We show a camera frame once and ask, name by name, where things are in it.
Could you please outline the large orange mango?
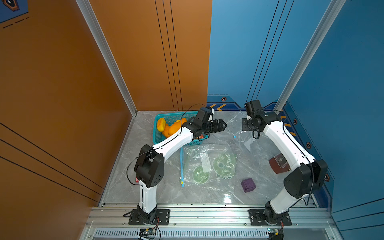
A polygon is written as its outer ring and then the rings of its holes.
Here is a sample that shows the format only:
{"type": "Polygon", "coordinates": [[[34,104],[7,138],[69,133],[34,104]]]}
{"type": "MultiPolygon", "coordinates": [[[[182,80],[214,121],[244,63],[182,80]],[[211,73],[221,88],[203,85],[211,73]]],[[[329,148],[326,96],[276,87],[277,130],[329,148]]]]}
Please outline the large orange mango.
{"type": "Polygon", "coordinates": [[[168,129],[168,134],[171,136],[173,134],[175,134],[181,127],[184,123],[187,122],[187,119],[186,118],[182,118],[181,120],[177,120],[175,123],[173,123],[169,129],[168,129]]]}

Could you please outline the clear zip-top bag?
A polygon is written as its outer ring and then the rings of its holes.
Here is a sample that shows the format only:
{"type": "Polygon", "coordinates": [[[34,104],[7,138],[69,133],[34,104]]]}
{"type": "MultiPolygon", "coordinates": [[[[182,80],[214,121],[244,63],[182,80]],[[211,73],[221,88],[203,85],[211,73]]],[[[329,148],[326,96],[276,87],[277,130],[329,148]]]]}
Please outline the clear zip-top bag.
{"type": "Polygon", "coordinates": [[[250,159],[262,159],[271,156],[274,153],[272,142],[264,133],[248,132],[242,130],[242,119],[246,118],[244,111],[229,112],[234,114],[226,123],[229,135],[233,137],[236,145],[250,159]]]}

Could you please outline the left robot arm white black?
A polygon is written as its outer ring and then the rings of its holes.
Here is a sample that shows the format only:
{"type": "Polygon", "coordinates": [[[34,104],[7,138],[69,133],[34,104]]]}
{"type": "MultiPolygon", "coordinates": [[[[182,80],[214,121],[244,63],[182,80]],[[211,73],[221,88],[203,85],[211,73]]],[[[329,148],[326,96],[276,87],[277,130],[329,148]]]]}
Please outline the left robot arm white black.
{"type": "Polygon", "coordinates": [[[195,116],[186,121],[180,120],[180,127],[174,134],[153,146],[144,145],[134,167],[136,178],[141,187],[139,210],[145,215],[156,212],[157,185],[164,177],[165,163],[181,147],[198,140],[201,135],[209,136],[223,132],[227,124],[222,119],[214,119],[215,111],[202,107],[195,116]]]}

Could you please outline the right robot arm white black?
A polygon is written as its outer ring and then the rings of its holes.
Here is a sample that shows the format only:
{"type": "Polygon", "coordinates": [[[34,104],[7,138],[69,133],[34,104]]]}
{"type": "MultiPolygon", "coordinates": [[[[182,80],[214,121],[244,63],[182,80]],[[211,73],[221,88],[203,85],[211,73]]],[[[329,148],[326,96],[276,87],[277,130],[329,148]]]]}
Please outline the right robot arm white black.
{"type": "Polygon", "coordinates": [[[328,165],[308,153],[289,133],[280,116],[265,112],[259,100],[245,103],[245,108],[247,117],[242,119],[242,130],[263,132],[277,146],[291,169],[284,179],[284,188],[266,203],[263,213],[267,224],[279,225],[292,206],[322,187],[328,165]]]}

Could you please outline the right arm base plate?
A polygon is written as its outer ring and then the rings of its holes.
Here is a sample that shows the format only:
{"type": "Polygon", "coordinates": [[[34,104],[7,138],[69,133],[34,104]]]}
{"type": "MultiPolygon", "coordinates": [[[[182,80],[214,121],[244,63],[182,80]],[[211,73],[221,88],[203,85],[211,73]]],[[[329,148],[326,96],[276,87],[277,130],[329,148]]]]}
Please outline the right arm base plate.
{"type": "Polygon", "coordinates": [[[251,209],[248,210],[252,226],[291,226],[292,221],[289,211],[276,214],[272,209],[251,209]]]}

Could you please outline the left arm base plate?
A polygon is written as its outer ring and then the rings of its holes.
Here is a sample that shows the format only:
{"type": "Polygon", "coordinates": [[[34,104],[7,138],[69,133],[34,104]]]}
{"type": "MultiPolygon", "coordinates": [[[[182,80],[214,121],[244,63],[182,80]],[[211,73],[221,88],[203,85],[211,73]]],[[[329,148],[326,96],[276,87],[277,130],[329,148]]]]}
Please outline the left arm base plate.
{"type": "Polygon", "coordinates": [[[157,225],[167,226],[170,220],[170,209],[157,209],[155,208],[149,214],[145,213],[142,209],[137,207],[132,210],[129,215],[130,226],[144,226],[144,225],[157,225]]]}

